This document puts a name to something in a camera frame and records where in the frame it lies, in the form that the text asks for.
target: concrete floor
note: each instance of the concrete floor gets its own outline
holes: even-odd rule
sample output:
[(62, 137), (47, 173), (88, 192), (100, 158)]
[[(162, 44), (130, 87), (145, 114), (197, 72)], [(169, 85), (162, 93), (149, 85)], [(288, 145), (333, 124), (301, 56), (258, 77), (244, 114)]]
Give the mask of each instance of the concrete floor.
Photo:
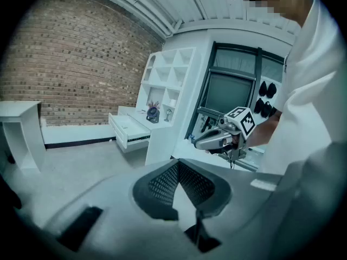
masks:
[(43, 228), (63, 206), (100, 180), (145, 165), (147, 149), (122, 153), (115, 141), (48, 149), (41, 174), (8, 165), (4, 179), (20, 197), (20, 212)]

